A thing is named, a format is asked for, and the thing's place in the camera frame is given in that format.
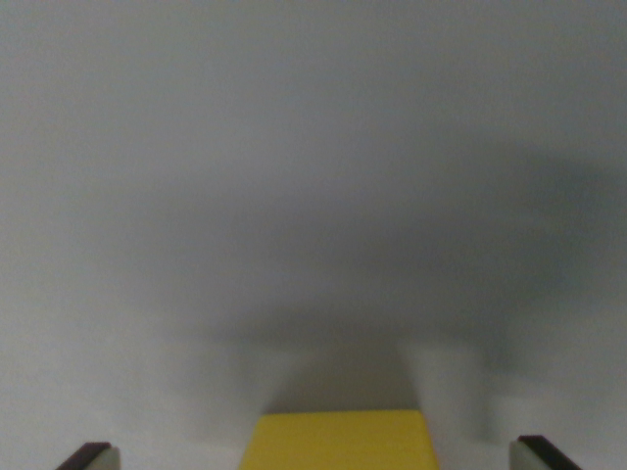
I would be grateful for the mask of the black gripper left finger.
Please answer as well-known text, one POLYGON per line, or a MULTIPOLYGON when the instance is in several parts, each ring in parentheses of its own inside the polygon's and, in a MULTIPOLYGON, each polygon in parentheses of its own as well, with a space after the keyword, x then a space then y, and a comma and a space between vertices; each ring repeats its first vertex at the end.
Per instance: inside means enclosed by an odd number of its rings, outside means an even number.
POLYGON ((121 452, 111 443, 85 443, 63 461, 57 470, 120 470, 121 452))

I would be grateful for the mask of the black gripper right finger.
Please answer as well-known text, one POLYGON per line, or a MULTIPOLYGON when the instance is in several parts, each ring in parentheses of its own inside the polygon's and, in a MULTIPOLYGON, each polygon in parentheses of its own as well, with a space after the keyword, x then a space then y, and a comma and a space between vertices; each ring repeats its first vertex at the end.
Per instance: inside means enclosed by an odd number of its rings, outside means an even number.
POLYGON ((582 470, 542 435, 519 436, 509 444, 509 470, 582 470))

